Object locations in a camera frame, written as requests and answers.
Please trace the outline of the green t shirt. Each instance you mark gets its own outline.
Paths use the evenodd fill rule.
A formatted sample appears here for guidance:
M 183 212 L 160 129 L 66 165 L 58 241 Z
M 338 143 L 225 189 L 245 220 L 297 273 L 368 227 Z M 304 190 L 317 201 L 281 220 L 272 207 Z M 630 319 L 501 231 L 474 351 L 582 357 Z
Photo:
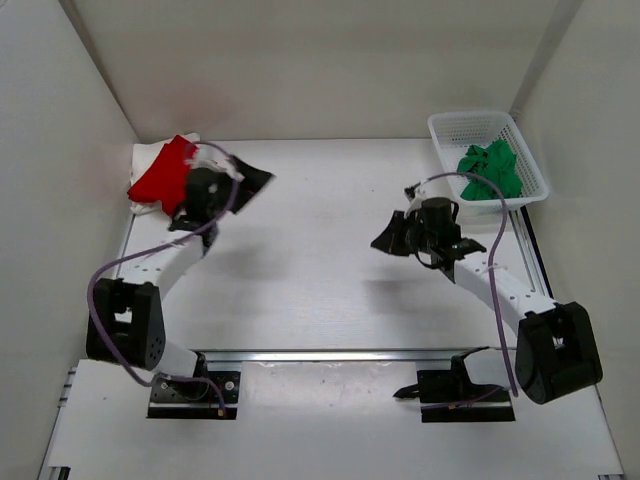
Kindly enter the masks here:
M 505 199 L 517 198 L 521 194 L 522 181 L 516 173 L 517 156 L 506 141 L 498 139 L 488 147 L 471 145 L 466 156 L 457 166 L 459 174 L 474 174 L 493 183 Z M 468 185 L 460 194 L 467 201 L 498 199 L 494 189 L 475 177 L 468 178 Z

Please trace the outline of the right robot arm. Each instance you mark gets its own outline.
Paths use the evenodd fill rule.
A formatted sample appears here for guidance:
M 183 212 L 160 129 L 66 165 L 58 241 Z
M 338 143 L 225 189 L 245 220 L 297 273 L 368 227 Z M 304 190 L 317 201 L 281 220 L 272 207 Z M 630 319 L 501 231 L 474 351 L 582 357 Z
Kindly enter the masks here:
M 598 384 L 603 370 L 587 310 L 536 293 L 499 267 L 493 248 L 462 235 L 458 210 L 455 202 L 433 197 L 408 213 L 394 211 L 371 246 L 397 257 L 427 255 L 425 268 L 443 273 L 488 306 L 498 328 L 510 328 L 517 337 L 507 380 L 533 402 L 546 404 Z

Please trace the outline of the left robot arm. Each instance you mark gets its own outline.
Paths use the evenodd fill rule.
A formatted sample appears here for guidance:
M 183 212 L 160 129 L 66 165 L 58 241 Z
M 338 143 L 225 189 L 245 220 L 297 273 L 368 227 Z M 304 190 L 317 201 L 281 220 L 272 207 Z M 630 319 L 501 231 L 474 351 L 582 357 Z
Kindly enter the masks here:
M 165 241 L 122 277 L 89 286 L 88 358 L 175 378 L 175 388 L 188 400 L 205 396 L 210 377 L 197 352 L 167 339 L 162 300 L 206 257 L 222 217 L 239 213 L 272 179 L 272 173 L 234 155 L 227 167 L 199 161 L 190 168 Z

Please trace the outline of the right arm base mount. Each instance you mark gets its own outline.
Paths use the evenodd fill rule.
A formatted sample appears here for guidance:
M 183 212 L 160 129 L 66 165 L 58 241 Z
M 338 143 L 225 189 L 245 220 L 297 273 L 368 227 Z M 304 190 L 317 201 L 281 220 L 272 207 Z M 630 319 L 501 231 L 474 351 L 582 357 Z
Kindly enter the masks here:
M 514 422 L 507 388 L 474 383 L 466 367 L 469 356 L 489 351 L 488 347 L 478 347 L 453 355 L 448 370 L 419 369 L 417 382 L 401 387 L 393 397 L 400 401 L 418 399 L 422 423 Z

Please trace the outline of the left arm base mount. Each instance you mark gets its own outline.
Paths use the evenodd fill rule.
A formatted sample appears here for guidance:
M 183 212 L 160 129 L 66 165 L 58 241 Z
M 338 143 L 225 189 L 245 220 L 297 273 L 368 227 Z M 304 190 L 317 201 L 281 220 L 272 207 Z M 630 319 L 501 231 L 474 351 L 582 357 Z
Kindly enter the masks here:
M 210 362 L 198 352 L 196 377 L 209 383 L 181 383 L 159 380 L 151 389 L 147 407 L 148 419 L 170 420 L 235 420 L 241 386 L 240 363 Z

